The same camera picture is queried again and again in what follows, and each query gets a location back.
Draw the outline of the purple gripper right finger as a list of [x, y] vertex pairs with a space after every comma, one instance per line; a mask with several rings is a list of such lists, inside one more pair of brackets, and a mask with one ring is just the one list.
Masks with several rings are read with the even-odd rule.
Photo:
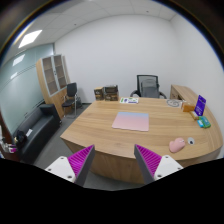
[[160, 156], [140, 145], [134, 146], [134, 155], [145, 184], [152, 183], [182, 169], [182, 166], [169, 155]]

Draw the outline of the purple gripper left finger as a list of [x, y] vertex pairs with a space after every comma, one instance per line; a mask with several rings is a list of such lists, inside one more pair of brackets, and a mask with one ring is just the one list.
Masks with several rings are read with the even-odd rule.
[[95, 146], [90, 145], [69, 157], [58, 157], [46, 168], [46, 171], [78, 186], [83, 186], [94, 156]]

